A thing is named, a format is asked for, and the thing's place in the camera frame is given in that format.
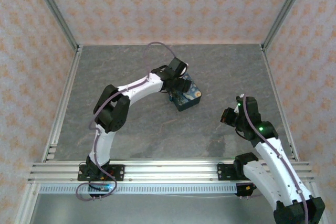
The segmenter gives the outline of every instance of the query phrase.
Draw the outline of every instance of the blue box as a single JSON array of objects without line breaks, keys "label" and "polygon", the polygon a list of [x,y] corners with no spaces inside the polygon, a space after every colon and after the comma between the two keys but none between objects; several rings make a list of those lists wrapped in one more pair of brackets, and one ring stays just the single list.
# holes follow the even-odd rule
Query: blue box
[{"label": "blue box", "polygon": [[190,75],[186,72],[182,76],[183,79],[191,80],[191,85],[188,92],[182,93],[181,91],[172,91],[169,93],[170,101],[173,101],[178,111],[186,110],[201,100],[202,93],[196,86]]}]

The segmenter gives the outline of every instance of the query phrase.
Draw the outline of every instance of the black mounting bracket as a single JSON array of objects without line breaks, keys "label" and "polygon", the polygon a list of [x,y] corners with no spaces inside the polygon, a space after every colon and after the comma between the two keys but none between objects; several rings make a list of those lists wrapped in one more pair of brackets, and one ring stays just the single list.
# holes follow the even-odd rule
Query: black mounting bracket
[{"label": "black mounting bracket", "polygon": [[233,164],[223,164],[218,163],[217,164],[217,174],[218,174],[218,180],[248,180],[247,177],[240,177],[237,174],[236,168]]},{"label": "black mounting bracket", "polygon": [[[125,166],[124,165],[115,165],[115,164],[108,164],[102,167],[107,173],[111,174],[116,181],[123,181],[125,175]],[[112,181],[112,178],[107,176],[104,173],[100,173],[97,176],[95,173],[92,172],[92,169],[87,164],[79,165],[79,172],[78,172],[78,181]]]}]

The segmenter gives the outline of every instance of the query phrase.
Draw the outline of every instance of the black joint housing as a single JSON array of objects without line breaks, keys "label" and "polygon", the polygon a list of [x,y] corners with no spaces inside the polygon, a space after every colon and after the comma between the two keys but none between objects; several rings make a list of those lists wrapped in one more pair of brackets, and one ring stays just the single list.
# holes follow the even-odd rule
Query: black joint housing
[{"label": "black joint housing", "polygon": [[[243,100],[244,99],[242,97],[236,97],[237,103],[241,104],[239,108],[239,115],[245,115],[243,109]],[[253,119],[261,121],[261,115],[259,114],[258,103],[254,97],[246,97],[246,109],[248,111],[248,115],[251,121],[253,121]]]},{"label": "black joint housing", "polygon": [[242,178],[242,179],[245,178],[244,165],[246,165],[248,162],[251,162],[251,161],[259,161],[257,156],[253,154],[252,152],[244,153],[244,154],[241,154],[235,157],[233,166],[239,178]]},{"label": "black joint housing", "polygon": [[[110,161],[104,164],[101,168],[107,170]],[[85,175],[85,177],[90,177],[92,180],[100,180],[104,173],[98,168],[98,166],[91,160],[90,156],[86,157],[87,166],[80,166],[80,171]]]},{"label": "black joint housing", "polygon": [[238,197],[251,196],[256,188],[257,187],[253,183],[250,183],[248,185],[237,185],[237,193],[235,195],[237,195]]},{"label": "black joint housing", "polygon": [[235,127],[236,119],[237,115],[235,113],[235,110],[232,108],[227,108],[226,110],[224,110],[220,120],[222,123],[225,123],[231,127]]},{"label": "black joint housing", "polygon": [[160,77],[163,81],[162,90],[187,92],[192,84],[191,80],[181,78],[183,71],[187,70],[188,65],[179,58],[174,58],[168,66],[163,65],[153,69],[151,72]]},{"label": "black joint housing", "polygon": [[[118,92],[118,88],[113,85],[108,85],[101,94],[93,113],[95,114],[103,103],[112,95]],[[95,119],[95,122],[101,125],[106,133],[119,130],[126,122],[128,110],[130,107],[130,99],[128,96],[119,94],[112,99],[116,102],[113,106],[110,102],[102,109]]]},{"label": "black joint housing", "polygon": [[[325,209],[325,204],[321,197],[306,200],[308,207],[309,223],[318,224]],[[293,205],[285,207],[280,201],[277,202],[277,209],[273,212],[276,224],[304,224],[303,203],[296,202]]]}]

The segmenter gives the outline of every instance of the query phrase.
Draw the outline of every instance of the gray tabletop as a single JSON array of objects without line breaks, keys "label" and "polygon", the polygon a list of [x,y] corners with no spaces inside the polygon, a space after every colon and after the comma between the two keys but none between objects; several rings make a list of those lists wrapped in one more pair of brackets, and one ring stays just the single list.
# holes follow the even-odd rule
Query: gray tabletop
[{"label": "gray tabletop", "polygon": [[[144,45],[84,46],[61,129],[55,159],[84,160],[94,132],[88,122],[108,84],[121,86],[146,75]],[[202,92],[198,105],[179,112],[167,94],[155,93],[130,108],[115,136],[111,159],[223,157],[251,152],[251,144],[222,124],[220,116],[241,93],[254,96],[263,121],[270,121],[291,154],[279,109],[258,45],[173,45],[189,63],[188,73]],[[148,51],[151,69],[172,56],[162,46]]]},{"label": "gray tabletop", "polygon": [[83,202],[75,195],[39,195],[30,224],[260,224],[275,223],[265,197],[112,195]]}]

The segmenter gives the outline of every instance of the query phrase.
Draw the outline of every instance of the aluminum rail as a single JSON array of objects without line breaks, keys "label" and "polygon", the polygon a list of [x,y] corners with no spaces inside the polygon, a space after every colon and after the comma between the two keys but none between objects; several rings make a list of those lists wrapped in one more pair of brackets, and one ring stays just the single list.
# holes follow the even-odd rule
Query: aluminum rail
[{"label": "aluminum rail", "polygon": [[[218,183],[217,164],[233,164],[230,160],[119,160],[110,164],[125,165],[124,180],[119,183]],[[269,172],[264,161],[260,161]],[[31,169],[29,183],[78,183],[79,161],[53,161],[34,163]],[[309,162],[291,162],[294,170],[303,182],[314,181]]]}]

